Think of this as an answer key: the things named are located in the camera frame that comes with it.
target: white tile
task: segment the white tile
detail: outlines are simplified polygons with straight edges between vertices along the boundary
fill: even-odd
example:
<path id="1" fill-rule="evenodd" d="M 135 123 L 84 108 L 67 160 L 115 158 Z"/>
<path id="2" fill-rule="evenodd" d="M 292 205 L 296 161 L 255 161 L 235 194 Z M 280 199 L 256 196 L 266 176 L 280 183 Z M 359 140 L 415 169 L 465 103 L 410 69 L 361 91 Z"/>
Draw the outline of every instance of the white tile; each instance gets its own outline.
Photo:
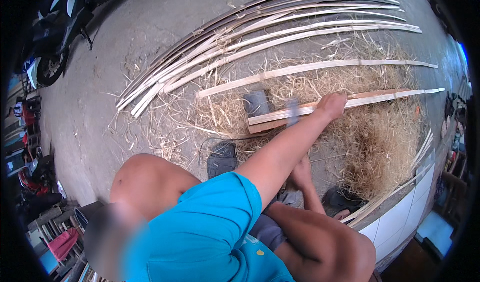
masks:
<path id="1" fill-rule="evenodd" d="M 377 228 L 378 228 L 378 223 L 380 222 L 380 219 L 377 219 L 370 225 L 366 226 L 365 228 L 361 229 L 359 232 L 368 237 L 371 242 L 374 242 L 375 240 L 375 235 L 377 234 Z"/>
<path id="2" fill-rule="evenodd" d="M 383 214 L 378 224 L 377 235 L 373 244 L 378 247 L 387 239 L 399 231 L 407 221 L 410 207 L 412 205 L 414 192 L 410 191 L 401 201 L 399 201 L 387 213 Z"/>
<path id="3" fill-rule="evenodd" d="M 432 179 L 434 178 L 435 164 L 430 167 L 425 176 L 415 186 L 415 195 L 413 195 L 413 203 L 416 203 L 418 199 L 427 191 L 430 190 L 432 185 Z"/>
<path id="4" fill-rule="evenodd" d="M 397 247 L 397 242 L 399 242 L 400 233 L 402 232 L 401 230 L 402 229 L 394 233 L 392 237 L 387 239 L 387 241 L 375 248 L 377 252 L 375 263 L 382 260 L 385 256 L 390 254 Z"/>
<path id="5" fill-rule="evenodd" d="M 403 228 L 397 245 L 405 241 L 405 239 L 407 239 L 407 237 L 417 229 L 417 226 L 420 223 L 420 218 L 423 214 L 423 210 L 425 209 L 425 205 L 427 203 L 428 195 L 429 192 L 426 191 L 410 208 L 410 213 L 408 214 L 405 227 Z"/>

